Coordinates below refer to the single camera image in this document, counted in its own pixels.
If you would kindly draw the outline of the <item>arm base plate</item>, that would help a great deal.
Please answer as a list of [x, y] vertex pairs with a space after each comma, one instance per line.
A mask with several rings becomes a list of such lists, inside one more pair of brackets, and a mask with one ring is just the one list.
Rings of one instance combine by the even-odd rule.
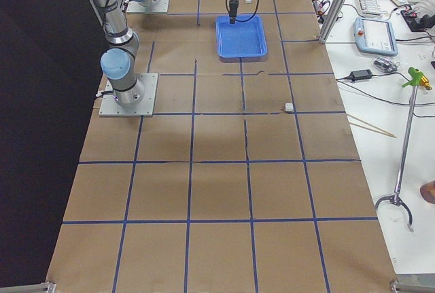
[[169, 0], [128, 0], [128, 14], [166, 14]]
[[99, 109], [100, 117], [152, 117], [156, 91], [158, 86], [157, 73], [136, 73], [135, 86], [125, 92], [112, 88], [109, 80], [106, 81], [105, 91], [101, 98]]

